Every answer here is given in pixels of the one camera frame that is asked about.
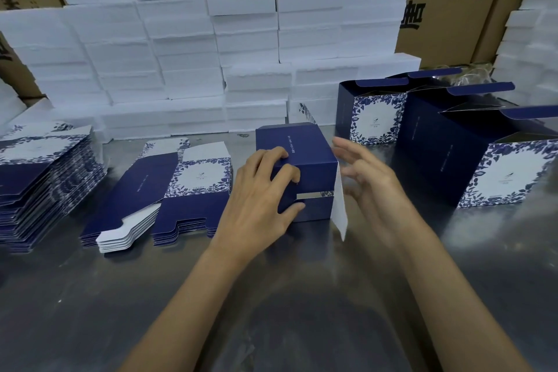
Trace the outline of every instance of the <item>stainless steel table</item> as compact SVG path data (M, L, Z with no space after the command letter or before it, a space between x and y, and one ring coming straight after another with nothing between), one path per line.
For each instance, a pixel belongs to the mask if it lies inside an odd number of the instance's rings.
M193 145L221 140L235 169L255 150L254 133L191 138ZM88 215L143 144L106 145L109 177L32 254L0 251L0 370L116 369L207 247L199 232L164 248L144 235L132 249L105 256L81 248ZM394 167L528 361L556 370L558 168L523 204L455 210L393 145L371 150ZM329 221L299 224L250 264L219 314L200 370L441 370L393 257L350 200L348 213L345 242Z

